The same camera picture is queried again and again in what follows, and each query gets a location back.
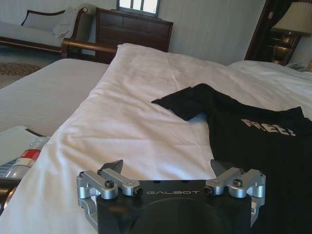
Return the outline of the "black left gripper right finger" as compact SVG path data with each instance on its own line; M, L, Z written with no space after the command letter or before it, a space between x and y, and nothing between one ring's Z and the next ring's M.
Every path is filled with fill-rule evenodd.
M234 198L251 196L251 224L258 218L259 209L265 204L266 176L259 170L250 169L245 172L230 162L212 159L211 168L215 179L205 182L205 193L209 196L222 195L225 188Z

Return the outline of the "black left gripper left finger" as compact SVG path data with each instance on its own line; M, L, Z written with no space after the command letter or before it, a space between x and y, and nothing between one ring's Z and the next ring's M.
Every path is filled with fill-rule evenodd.
M123 160L105 163L95 173L80 172L76 178L78 205L84 209L85 217L93 227L98 226L97 205L93 196L101 196L104 200L117 198L118 192L129 197L140 197L140 182L121 174Z

